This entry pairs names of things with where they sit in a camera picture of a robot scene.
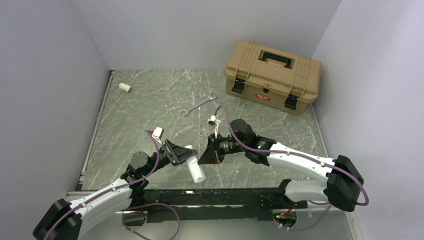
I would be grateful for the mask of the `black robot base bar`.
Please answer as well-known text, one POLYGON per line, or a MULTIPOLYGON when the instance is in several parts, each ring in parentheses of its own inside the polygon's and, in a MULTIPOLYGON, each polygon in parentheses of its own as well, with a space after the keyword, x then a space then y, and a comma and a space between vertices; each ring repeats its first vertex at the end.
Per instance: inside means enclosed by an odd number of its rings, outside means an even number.
POLYGON ((211 189, 145 189, 130 201, 127 210, 146 212, 148 223, 256 219, 271 221, 273 214, 306 209, 303 200, 292 202, 277 187, 211 189))

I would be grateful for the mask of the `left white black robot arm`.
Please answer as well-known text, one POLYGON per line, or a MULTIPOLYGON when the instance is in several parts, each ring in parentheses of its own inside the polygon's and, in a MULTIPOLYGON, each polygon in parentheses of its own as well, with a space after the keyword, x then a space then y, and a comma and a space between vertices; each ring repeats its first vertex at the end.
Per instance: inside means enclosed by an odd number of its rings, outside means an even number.
POLYGON ((113 183, 83 198, 55 201, 33 230, 37 240, 76 240, 115 212, 137 210, 144 203, 147 177, 168 164, 178 166, 195 157, 197 150, 165 140, 152 155, 133 154, 126 171, 113 183))

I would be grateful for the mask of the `white remote control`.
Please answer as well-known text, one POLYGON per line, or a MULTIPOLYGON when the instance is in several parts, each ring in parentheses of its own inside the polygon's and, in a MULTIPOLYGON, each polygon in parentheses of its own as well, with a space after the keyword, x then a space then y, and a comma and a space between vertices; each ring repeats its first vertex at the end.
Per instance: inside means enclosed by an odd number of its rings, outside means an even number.
POLYGON ((203 182, 206 179, 206 175, 200 165, 198 164, 198 156, 195 153, 193 156, 190 156, 186 161, 186 165, 188 167, 188 170, 190 172, 190 175, 193 179, 193 182, 195 184, 199 184, 203 182))

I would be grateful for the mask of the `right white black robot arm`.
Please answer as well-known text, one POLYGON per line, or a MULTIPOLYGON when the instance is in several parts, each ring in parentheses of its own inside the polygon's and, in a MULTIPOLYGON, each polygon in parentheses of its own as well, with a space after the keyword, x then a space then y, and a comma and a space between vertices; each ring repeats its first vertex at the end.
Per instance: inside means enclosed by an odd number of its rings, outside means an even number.
POLYGON ((219 134, 220 120, 216 116, 211 116, 207 123, 214 127, 214 133, 207 138, 199 165, 218 165, 226 155, 244 153, 255 164, 289 168, 311 177, 309 181, 284 179, 280 183, 275 200, 282 208, 302 201, 321 201, 353 212, 361 205, 358 199, 364 189, 364 179, 348 157, 319 157, 292 149, 257 135, 241 118, 230 122, 231 131, 227 137, 219 134))

